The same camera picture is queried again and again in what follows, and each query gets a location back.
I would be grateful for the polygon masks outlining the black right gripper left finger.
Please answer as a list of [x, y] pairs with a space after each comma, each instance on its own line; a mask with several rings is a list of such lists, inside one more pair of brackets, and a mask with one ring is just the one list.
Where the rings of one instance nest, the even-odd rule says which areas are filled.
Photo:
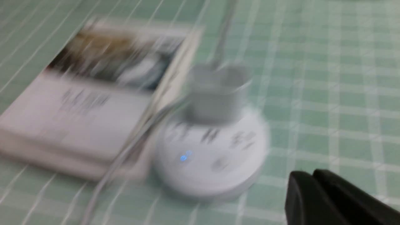
[[307, 172], [289, 174], [284, 209], [288, 225], [344, 224], [321, 185]]

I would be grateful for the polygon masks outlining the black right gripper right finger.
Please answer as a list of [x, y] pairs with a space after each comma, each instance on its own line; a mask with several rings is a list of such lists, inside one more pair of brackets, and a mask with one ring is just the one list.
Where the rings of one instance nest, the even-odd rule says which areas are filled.
[[399, 225], [399, 211], [384, 204], [346, 179], [326, 169], [316, 169], [313, 177], [330, 201], [352, 225]]

